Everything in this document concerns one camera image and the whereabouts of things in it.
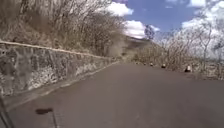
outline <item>cloud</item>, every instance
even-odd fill
[[[150,25],[154,31],[160,31],[159,28]],[[141,21],[126,21],[125,34],[131,37],[142,39],[145,37],[145,25]]]
[[[125,3],[125,2],[128,2],[128,0],[114,0],[115,2],[118,2],[118,3]]]
[[[168,2],[168,3],[177,3],[178,0],[166,0],[166,2]]]
[[[206,0],[190,0],[189,7],[205,7]]]
[[[204,19],[212,23],[215,22],[217,18],[224,19],[224,1],[212,0],[210,2],[216,2],[213,6],[206,6],[196,11],[195,14],[198,15],[200,12],[204,14]],[[203,20],[199,18],[193,18],[190,21],[185,21],[182,23],[182,27],[194,27],[200,25]]]
[[[169,8],[173,8],[172,6],[166,6],[165,8],[169,9]]]
[[[187,0],[166,0],[166,2],[171,4],[184,4]]]
[[[134,12],[133,9],[128,8],[125,4],[117,2],[112,2],[107,7],[107,10],[118,16],[132,15]]]

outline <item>sky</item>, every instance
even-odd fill
[[[202,11],[209,21],[224,18],[224,0],[113,0],[107,9],[125,17],[124,33],[136,38],[145,37],[145,25],[157,33],[194,27]]]

